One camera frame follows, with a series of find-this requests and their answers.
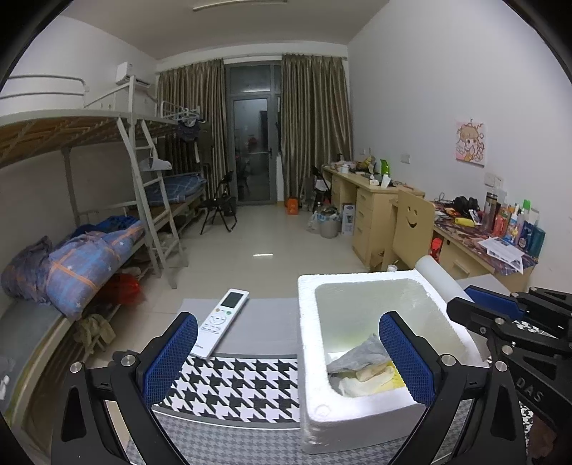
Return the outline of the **white remote control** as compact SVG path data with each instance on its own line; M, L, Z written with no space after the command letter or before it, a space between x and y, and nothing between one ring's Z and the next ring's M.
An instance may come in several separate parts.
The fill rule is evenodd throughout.
M229 289L198 328L193 357L208 359L248 301L247 290Z

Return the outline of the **yellow foam fruit net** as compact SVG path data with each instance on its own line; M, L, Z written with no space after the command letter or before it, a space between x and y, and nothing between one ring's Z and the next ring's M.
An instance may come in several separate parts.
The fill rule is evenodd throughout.
M384 370L381 372L382 380L384 383L380 387L381 392L396 390L397 388L405 387L404 381L399 375L395 364L389 362Z

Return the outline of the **green tissue pack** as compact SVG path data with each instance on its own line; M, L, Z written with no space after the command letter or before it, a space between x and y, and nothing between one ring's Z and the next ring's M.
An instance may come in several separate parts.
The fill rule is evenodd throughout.
M359 382L365 383L375 380L379 383L388 383L395 375L394 366L391 361L376 365L369 365L356 372Z

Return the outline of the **white air conditioner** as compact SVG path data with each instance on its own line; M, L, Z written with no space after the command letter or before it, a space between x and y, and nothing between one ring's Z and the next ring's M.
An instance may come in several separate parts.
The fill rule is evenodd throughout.
M136 86L140 86L142 88L150 88L151 86L150 81L138 78L136 76L133 65L131 63L120 63L116 68L115 83L117 85L123 85L131 81L134 81Z

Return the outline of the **white foam roll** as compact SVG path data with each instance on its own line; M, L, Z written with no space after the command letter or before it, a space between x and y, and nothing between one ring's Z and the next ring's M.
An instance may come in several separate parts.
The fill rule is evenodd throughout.
M472 302L469 295L432 256L420 258L415 269L438 291L445 302L456 297Z

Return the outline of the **black folding chair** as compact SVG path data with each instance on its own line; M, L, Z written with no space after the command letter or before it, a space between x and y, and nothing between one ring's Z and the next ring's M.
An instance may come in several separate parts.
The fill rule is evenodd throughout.
M203 207L206 209L204 222L201 227L201 234L207 222L211 225L217 216L220 217L227 232L232 232L237 225L237 198L231 193L231 184L234 171L227 171L217 184L214 195L204 201Z

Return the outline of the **brown curtain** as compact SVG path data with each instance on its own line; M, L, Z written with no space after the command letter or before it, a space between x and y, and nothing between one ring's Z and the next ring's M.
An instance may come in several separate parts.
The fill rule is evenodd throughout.
M207 193L226 174L227 114L225 67L221 59L191 64L159 74L158 103L173 116L174 133L162 139L160 156L173 174L197 171L207 181Z
M287 200L301 195L313 167L352 160L353 129L344 61L285 54L281 63L281 157Z

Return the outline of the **glass balcony door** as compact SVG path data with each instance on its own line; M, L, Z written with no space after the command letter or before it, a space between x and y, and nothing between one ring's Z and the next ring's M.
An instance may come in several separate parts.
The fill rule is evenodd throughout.
M235 172L237 202L274 204L281 64L276 60L228 64L225 73L228 161Z

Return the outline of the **right brown curtain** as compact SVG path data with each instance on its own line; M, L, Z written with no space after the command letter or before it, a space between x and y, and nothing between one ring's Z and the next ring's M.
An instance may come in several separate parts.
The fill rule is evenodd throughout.
M344 61L285 54L281 63L281 157L287 200L301 195L313 167L352 160L353 129Z

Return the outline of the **ceiling tube light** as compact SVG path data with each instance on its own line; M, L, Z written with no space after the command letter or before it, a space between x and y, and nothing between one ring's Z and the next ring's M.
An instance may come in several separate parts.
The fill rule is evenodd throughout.
M201 5L194 6L192 11L198 13L199 11L224 8L236 5L273 5L273 4L287 4L288 0L219 0L210 1Z

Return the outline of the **blue plaid quilt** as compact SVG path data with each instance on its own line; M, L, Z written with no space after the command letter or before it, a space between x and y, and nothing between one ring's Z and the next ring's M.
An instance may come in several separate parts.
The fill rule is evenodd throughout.
M143 235L143 222L112 216L79 227L55 245L48 236L22 249L1 274L8 297L49 304L77 320L101 288L125 264Z

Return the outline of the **wooden desk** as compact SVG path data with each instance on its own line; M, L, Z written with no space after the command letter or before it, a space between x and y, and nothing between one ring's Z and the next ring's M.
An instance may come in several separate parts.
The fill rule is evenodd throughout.
M331 182L331 201L338 208L356 208L352 248L369 271L385 271L391 264L411 269L429 254L432 242L436 260L452 278L467 279L490 274L511 292L527 288L536 261L523 257L517 271L487 252L481 242L489 236L479 227L463 227L453 219L439 219L440 211L424 199L425 193L406 185L383 189L360 174L322 168Z

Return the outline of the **grey sock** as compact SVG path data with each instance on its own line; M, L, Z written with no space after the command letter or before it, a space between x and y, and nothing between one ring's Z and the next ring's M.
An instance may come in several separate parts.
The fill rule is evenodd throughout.
M376 334L327 365L329 374L357 372L369 365L389 362L390 356Z

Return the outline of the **houndstooth table cloth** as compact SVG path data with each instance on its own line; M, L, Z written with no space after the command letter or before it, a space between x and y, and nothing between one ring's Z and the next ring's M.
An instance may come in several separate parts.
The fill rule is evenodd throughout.
M403 443L304 452L294 356L188 357L152 411L190 464L386 464Z

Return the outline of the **anime wall poster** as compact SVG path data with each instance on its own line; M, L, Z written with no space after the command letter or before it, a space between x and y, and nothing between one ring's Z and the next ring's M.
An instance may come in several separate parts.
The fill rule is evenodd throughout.
M459 123L455 146L457 161L483 167L486 164L485 128L472 119Z

